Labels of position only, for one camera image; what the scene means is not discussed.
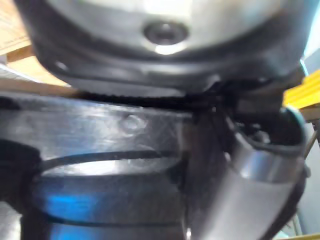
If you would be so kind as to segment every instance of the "white wall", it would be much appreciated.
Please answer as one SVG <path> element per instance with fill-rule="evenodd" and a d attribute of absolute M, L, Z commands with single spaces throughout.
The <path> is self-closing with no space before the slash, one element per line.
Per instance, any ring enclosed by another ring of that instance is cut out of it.
<path fill-rule="evenodd" d="M 309 138 L 314 129 L 311 123 L 306 125 Z M 320 233 L 320 148 L 316 140 L 308 157 L 306 165 L 311 170 L 306 188 L 298 206 L 298 217 L 303 234 Z"/>

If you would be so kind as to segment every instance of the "wooden board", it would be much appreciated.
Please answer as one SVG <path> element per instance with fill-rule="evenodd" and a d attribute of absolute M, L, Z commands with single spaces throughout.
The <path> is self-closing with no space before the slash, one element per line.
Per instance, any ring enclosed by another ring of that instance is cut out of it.
<path fill-rule="evenodd" d="M 7 66 L 39 82 L 65 86 L 64 81 L 49 73 L 37 60 L 31 46 L 26 46 L 7 54 Z"/>
<path fill-rule="evenodd" d="M 0 0 L 0 56 L 30 44 L 13 0 Z"/>

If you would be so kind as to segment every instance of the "black plastic part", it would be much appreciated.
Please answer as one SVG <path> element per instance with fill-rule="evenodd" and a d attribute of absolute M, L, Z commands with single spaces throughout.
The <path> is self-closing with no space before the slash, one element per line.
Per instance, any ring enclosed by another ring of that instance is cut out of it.
<path fill-rule="evenodd" d="M 217 80 L 270 79 L 292 72 L 303 54 L 319 0 L 292 0 L 246 36 L 170 56 L 92 37 L 46 1 L 15 2 L 40 63 L 67 83 L 118 96 L 182 97 L 203 93 Z"/>
<path fill-rule="evenodd" d="M 145 37 L 157 45 L 174 45 L 188 36 L 187 28 L 175 22 L 154 22 L 144 29 Z"/>

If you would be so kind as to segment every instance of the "yellow object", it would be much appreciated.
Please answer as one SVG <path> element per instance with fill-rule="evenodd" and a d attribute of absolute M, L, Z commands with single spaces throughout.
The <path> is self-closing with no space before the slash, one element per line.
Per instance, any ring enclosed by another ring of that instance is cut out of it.
<path fill-rule="evenodd" d="M 284 93 L 283 105 L 301 109 L 320 103 L 320 70 L 304 78 L 302 85 Z"/>

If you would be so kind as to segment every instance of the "black machine part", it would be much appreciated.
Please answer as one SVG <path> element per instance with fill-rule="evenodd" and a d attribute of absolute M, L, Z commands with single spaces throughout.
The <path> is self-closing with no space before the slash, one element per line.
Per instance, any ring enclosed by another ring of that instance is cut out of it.
<path fill-rule="evenodd" d="M 303 192 L 304 121 L 291 109 L 270 122 L 0 89 L 2 199 L 23 214 L 23 240 L 267 239 Z"/>
<path fill-rule="evenodd" d="M 215 91 L 225 82 L 250 80 L 257 88 L 265 80 L 281 82 L 299 65 L 319 1 L 192 1 L 189 7 L 195 9 L 185 22 L 175 13 L 168 20 L 167 14 L 139 11 L 145 2 L 140 0 L 99 1 L 98 6 L 92 0 L 15 2 L 39 61 L 70 85 L 116 96 L 183 97 Z M 216 15 L 197 12 L 204 6 Z M 219 34 L 201 35 L 219 28 Z M 183 39 L 186 47 L 167 55 L 143 45 L 172 47 Z"/>

